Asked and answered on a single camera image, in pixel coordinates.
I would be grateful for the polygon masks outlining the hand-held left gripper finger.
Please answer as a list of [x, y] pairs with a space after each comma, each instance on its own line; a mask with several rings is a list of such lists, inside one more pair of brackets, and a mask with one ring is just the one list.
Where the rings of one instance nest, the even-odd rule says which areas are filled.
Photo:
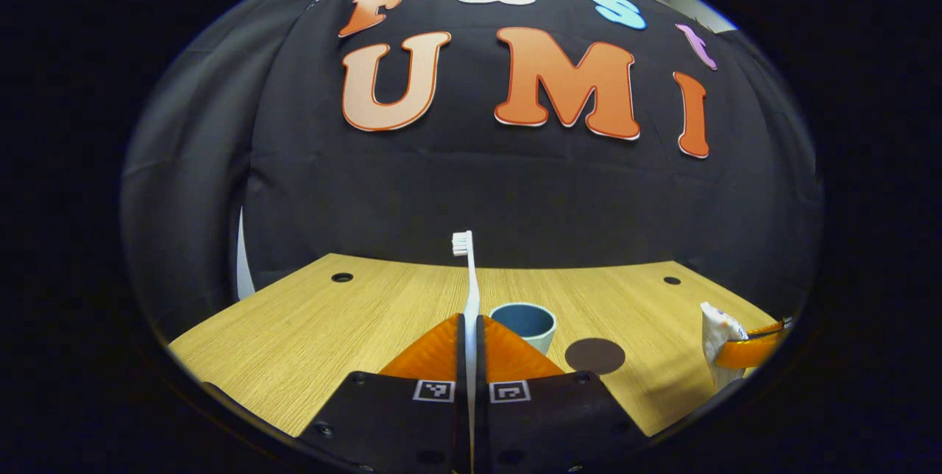
[[347, 375], [297, 438], [357, 473], [469, 472], [466, 344], [454, 314], [380, 372]]
[[592, 371], [490, 379], [498, 351], [488, 322], [476, 326], [477, 473], [616, 473], [650, 442]]

